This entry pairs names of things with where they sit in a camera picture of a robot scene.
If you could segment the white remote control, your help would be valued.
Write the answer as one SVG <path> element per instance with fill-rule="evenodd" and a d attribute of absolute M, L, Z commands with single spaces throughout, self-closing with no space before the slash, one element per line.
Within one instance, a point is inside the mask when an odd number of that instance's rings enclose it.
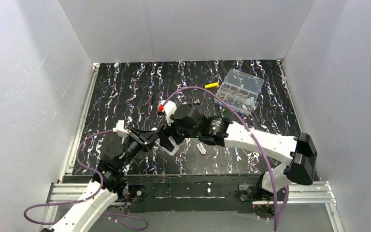
<path fill-rule="evenodd" d="M 165 151 L 170 156 L 174 156 L 179 150 L 179 145 L 176 143 L 172 136 L 163 141 L 161 139 L 157 139 L 156 143 L 160 148 L 163 149 L 163 151 Z"/>

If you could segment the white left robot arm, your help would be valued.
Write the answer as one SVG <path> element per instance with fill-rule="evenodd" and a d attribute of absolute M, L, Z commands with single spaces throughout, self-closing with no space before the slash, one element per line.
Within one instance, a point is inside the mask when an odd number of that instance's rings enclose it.
<path fill-rule="evenodd" d="M 124 178 L 124 168 L 141 151 L 150 150 L 157 140 L 155 130 L 142 131 L 114 128 L 113 133 L 124 138 L 121 150 L 110 156 L 104 155 L 94 170 L 86 189 L 76 201 L 71 201 L 70 210 L 57 222 L 45 222 L 44 232 L 87 232 L 101 216 L 108 216 L 134 231 L 148 228 L 146 219 L 128 214 L 111 213 L 110 205 L 117 200 L 127 203 L 132 193 Z"/>

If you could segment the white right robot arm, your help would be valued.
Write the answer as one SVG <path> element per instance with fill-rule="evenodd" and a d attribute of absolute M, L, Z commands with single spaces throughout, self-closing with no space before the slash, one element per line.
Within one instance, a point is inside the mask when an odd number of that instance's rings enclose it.
<path fill-rule="evenodd" d="M 280 161 L 259 184 L 267 192 L 291 183 L 313 184 L 317 151 L 306 133 L 295 137 L 262 132 L 228 118 L 206 117 L 190 104 L 176 106 L 172 101 L 163 101 L 157 110 L 165 115 L 166 123 L 157 131 L 156 143 L 170 155 L 186 138 L 195 138 L 206 145 L 241 148 Z"/>

